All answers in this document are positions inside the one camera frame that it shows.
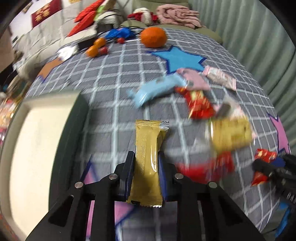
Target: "blue candy wrapper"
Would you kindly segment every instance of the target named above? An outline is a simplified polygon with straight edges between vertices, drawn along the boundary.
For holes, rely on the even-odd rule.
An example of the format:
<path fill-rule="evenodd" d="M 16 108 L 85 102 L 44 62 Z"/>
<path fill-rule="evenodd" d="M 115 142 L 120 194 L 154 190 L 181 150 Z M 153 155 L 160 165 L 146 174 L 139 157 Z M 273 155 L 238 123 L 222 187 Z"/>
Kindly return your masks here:
<path fill-rule="evenodd" d="M 130 30 L 129 28 L 120 28 L 120 29 L 112 29 L 109 31 L 109 33 L 105 36 L 106 39 L 114 39 L 114 38 L 134 38 L 135 33 Z"/>
<path fill-rule="evenodd" d="M 137 108 L 155 97 L 162 96 L 174 91 L 174 87 L 185 87 L 187 81 L 177 73 L 169 74 L 149 81 L 139 87 L 127 90 L 127 94 L 134 100 Z"/>

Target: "black device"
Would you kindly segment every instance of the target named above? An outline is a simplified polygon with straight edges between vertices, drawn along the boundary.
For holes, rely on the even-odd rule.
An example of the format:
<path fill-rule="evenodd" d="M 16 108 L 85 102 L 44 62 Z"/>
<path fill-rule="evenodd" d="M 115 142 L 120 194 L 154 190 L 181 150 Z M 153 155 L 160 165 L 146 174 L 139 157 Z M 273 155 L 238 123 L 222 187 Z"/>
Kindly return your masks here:
<path fill-rule="evenodd" d="M 265 239 L 215 182 L 195 183 L 177 173 L 159 152 L 159 176 L 166 202 L 178 202 L 177 240 L 202 240 L 201 223 L 207 241 L 264 241 Z M 114 201 L 126 201 L 131 189 L 134 152 L 115 172 L 99 182 L 77 182 L 49 210 L 26 241 L 85 241 L 91 200 L 95 200 L 91 241 L 115 241 Z M 202 209 L 202 222 L 199 213 Z"/>
<path fill-rule="evenodd" d="M 282 233 L 276 238 L 276 241 L 295 240 L 296 238 L 296 157 L 285 154 L 282 156 L 285 167 L 275 167 L 260 159 L 256 159 L 252 168 L 269 177 L 269 180 L 275 185 L 276 193 L 291 207 L 289 222 Z"/>

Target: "metal screw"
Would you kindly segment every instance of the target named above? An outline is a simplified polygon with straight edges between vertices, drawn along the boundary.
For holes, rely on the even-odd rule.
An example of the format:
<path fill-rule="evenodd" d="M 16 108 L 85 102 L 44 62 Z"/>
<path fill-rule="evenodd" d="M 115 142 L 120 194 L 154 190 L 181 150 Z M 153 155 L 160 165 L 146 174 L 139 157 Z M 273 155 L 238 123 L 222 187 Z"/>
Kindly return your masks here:
<path fill-rule="evenodd" d="M 76 182 L 74 186 L 76 188 L 81 188 L 83 186 L 83 182 Z"/>
<path fill-rule="evenodd" d="M 215 182 L 210 182 L 208 185 L 210 188 L 216 188 L 218 186 Z"/>
<path fill-rule="evenodd" d="M 115 173 L 112 173 L 109 175 L 110 180 L 115 180 L 116 178 L 117 178 L 117 174 L 115 174 Z"/>
<path fill-rule="evenodd" d="M 181 174 L 181 173 L 176 173 L 176 174 L 175 174 L 175 178 L 176 178 L 176 179 L 183 179 L 183 177 L 184 177 L 184 176 L 183 176 L 183 174 Z"/>

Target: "blue star pattern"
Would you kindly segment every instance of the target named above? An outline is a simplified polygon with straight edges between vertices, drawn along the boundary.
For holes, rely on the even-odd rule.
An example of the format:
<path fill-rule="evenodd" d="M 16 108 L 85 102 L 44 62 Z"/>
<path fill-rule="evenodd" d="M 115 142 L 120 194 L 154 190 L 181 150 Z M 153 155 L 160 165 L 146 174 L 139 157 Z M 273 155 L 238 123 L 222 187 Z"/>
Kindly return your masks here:
<path fill-rule="evenodd" d="M 167 74 L 174 73 L 179 68 L 191 68 L 197 71 L 204 70 L 201 63 L 206 59 L 205 57 L 184 52 L 176 46 L 171 46 L 168 50 L 149 51 L 148 53 L 166 60 Z"/>

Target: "red cherry tomato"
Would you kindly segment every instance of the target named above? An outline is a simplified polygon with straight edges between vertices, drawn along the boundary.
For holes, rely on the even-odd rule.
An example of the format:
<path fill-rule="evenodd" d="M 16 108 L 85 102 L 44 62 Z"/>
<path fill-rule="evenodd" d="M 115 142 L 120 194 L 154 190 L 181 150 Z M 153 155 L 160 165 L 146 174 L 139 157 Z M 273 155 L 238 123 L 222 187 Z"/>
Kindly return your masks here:
<path fill-rule="evenodd" d="M 124 44 L 125 40 L 124 40 L 124 38 L 118 38 L 118 39 L 117 39 L 117 42 L 118 42 L 119 44 Z"/>
<path fill-rule="evenodd" d="M 100 55 L 108 54 L 108 48 L 106 46 L 104 46 L 103 48 L 100 48 L 99 49 L 99 54 Z"/>

